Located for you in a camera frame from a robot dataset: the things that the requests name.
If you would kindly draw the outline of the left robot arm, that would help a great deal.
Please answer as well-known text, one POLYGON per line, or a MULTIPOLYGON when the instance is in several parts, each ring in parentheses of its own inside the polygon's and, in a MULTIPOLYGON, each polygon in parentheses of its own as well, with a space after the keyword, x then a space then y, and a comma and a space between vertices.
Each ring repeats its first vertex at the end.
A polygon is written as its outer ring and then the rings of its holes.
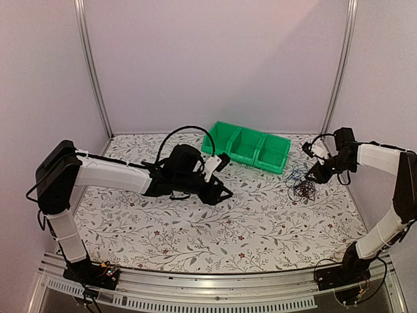
POLYGON ((35 185, 26 193, 33 200, 63 250, 72 273, 83 283, 97 276, 70 214, 70 198, 76 186, 99 186, 136 192, 157 198, 174 192, 195 194, 202 203, 217 205, 233 193, 215 176, 230 162, 226 153, 207 160, 194 147, 176 145, 167 158, 134 164, 79 151, 70 140, 63 140, 36 169, 35 185))

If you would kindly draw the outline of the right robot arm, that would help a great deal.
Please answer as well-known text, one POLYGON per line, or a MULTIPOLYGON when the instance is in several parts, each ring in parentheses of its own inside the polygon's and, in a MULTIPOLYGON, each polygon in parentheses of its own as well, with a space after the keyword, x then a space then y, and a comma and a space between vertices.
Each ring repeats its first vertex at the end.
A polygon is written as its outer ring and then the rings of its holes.
POLYGON ((315 270, 313 277, 320 290, 369 279, 371 263, 402 241, 416 223, 416 152, 375 141, 360 142, 351 128, 342 127, 329 134, 335 145, 331 155, 318 143, 325 137, 320 134, 302 146, 303 152, 316 160, 305 175, 306 181, 325 184, 345 176, 344 184, 348 185, 352 174, 365 170, 387 177, 393 185, 367 182, 370 194, 357 192, 375 215, 372 227, 348 245, 338 266, 315 270))

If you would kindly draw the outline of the green bin middle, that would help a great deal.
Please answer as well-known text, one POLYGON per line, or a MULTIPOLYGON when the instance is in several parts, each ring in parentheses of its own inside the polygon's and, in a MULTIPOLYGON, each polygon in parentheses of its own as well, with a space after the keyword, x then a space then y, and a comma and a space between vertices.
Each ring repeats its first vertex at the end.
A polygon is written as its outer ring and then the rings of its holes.
POLYGON ((229 156, 231 160, 253 166, 265 134, 257 130, 238 127, 231 137, 229 156))

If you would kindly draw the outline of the green bin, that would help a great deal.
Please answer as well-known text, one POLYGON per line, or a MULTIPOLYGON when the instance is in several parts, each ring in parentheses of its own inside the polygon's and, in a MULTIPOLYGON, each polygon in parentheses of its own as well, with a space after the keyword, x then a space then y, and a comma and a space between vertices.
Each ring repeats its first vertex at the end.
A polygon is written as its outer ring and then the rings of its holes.
POLYGON ((257 130, 238 127, 231 137, 229 156, 231 160, 253 166, 265 134, 257 130))
POLYGON ((272 134, 262 140, 253 166, 270 173, 282 174, 286 165, 291 141, 272 134))
POLYGON ((229 154, 234 137, 238 134, 240 127, 222 121, 217 121, 210 129, 211 135, 215 144, 215 154, 221 153, 229 154))

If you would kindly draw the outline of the green bin right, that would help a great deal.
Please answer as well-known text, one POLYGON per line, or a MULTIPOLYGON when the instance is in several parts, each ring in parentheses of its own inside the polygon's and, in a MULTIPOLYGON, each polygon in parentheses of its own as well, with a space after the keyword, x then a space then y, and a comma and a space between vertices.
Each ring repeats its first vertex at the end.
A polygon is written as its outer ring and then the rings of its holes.
POLYGON ((286 165, 291 141, 272 134, 262 140, 253 166, 270 173, 282 174, 286 165))

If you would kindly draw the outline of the green bin left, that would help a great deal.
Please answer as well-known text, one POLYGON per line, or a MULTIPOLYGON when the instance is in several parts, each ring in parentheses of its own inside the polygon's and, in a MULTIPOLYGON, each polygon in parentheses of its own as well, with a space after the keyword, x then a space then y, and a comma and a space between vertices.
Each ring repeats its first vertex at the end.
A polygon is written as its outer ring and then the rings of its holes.
POLYGON ((229 154, 234 137, 238 134, 240 127, 222 121, 217 121, 210 129, 211 135, 215 144, 215 154, 221 153, 229 154))

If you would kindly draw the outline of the floral table mat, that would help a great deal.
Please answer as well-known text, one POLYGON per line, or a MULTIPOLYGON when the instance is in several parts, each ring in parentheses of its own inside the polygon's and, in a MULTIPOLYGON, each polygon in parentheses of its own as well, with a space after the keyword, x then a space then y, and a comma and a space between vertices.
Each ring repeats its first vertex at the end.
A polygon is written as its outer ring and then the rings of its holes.
POLYGON ((173 201, 89 187, 75 215, 94 261, 193 273, 249 273, 339 261, 366 233, 347 189, 332 179, 308 199, 292 182, 313 162, 302 152, 308 135, 291 135, 280 175, 230 163, 218 177, 233 192, 218 205, 197 196, 173 201))

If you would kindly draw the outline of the front aluminium rail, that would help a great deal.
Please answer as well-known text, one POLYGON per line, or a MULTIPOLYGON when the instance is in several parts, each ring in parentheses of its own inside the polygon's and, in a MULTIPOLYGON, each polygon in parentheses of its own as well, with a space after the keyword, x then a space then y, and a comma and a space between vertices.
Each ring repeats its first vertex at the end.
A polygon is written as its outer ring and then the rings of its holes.
POLYGON ((85 295, 63 276, 65 262, 45 253, 30 312, 407 312, 390 257, 370 267, 368 281, 321 290, 319 267, 276 273, 194 275, 121 270, 114 290, 85 295))

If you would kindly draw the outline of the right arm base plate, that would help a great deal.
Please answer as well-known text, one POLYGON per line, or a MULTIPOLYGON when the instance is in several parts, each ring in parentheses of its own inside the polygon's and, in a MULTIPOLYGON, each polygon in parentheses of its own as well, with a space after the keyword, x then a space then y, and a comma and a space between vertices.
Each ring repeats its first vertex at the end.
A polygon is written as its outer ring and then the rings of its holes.
POLYGON ((338 265, 314 269, 313 278, 319 291, 333 290, 339 304, 354 306, 367 291, 371 274, 369 270, 348 273, 341 265, 338 265))

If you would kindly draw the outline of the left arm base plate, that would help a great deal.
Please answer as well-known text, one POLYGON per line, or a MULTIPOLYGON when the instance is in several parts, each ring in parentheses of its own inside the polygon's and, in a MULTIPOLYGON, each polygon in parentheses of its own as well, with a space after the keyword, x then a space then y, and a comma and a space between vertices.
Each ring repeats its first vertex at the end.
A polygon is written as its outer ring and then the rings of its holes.
POLYGON ((85 259, 76 263, 67 263, 63 277, 78 282, 81 285, 94 286, 107 290, 115 290, 119 281, 120 267, 118 265, 94 264, 85 259))

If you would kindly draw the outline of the right aluminium frame post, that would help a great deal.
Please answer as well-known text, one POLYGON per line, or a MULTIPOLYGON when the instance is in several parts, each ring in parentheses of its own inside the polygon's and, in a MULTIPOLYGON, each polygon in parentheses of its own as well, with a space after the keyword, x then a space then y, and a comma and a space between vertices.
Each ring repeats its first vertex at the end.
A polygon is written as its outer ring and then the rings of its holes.
POLYGON ((350 54, 351 45, 352 45, 352 38, 354 35, 354 26, 356 23, 357 8, 358 8, 357 0, 348 1, 345 28, 343 32, 341 51, 339 54, 339 61, 338 61, 337 69, 336 69, 336 76, 334 78, 334 82, 333 82, 332 89, 330 92, 328 106, 326 109, 324 121, 323 121, 321 131, 320 131, 321 134, 327 133, 328 130, 330 129, 330 125, 332 123, 333 116, 336 110, 339 94, 340 94, 341 87, 343 84, 345 71, 347 68, 347 63, 349 60, 349 54, 350 54))

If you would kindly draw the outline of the aluminium frame post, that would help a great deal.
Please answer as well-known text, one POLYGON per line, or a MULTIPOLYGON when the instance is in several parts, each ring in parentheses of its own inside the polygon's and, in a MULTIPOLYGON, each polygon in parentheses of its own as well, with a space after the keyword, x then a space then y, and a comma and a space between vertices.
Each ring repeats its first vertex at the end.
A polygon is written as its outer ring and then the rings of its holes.
POLYGON ((98 110, 104 132, 109 139, 114 137, 113 129, 111 127, 111 122, 106 110, 106 105, 104 102, 104 97, 102 94, 100 81, 94 61, 93 49, 91 46, 91 39, 89 35, 89 28, 87 23, 87 15, 85 10, 85 1, 83 0, 74 0, 74 8, 76 13, 76 19, 78 24, 79 37, 81 40, 81 49, 83 51, 85 64, 87 67, 87 73, 91 83, 91 88, 93 92, 94 101, 98 110))
POLYGON ((328 130, 330 129, 330 125, 332 123, 333 116, 336 110, 339 94, 340 94, 341 87, 343 84, 345 71, 347 68, 347 63, 349 60, 349 54, 350 54, 351 45, 352 45, 352 38, 354 35, 354 26, 356 23, 357 8, 358 8, 357 0, 348 1, 345 28, 343 32, 341 51, 339 54, 339 61, 338 61, 337 69, 336 69, 336 76, 334 78, 334 82, 333 82, 332 89, 330 92, 328 106, 326 109, 324 121, 323 121, 321 131, 320 131, 321 134, 327 133, 328 130))

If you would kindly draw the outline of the left aluminium frame post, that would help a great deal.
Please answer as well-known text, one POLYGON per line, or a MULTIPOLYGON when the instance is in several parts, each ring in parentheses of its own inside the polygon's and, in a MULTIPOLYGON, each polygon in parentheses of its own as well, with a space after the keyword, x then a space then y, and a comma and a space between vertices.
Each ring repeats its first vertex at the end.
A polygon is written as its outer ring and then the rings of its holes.
POLYGON ((91 39, 89 35, 89 28, 87 23, 87 15, 85 10, 85 1, 83 0, 74 0, 74 8, 76 13, 76 19, 78 24, 79 37, 81 40, 81 49, 83 51, 85 64, 87 67, 87 73, 91 83, 91 88, 93 92, 94 101, 98 110, 104 132, 109 139, 114 137, 113 129, 111 127, 111 122, 106 110, 106 105, 104 102, 104 97, 102 94, 100 81, 94 61, 93 49, 91 46, 91 39))

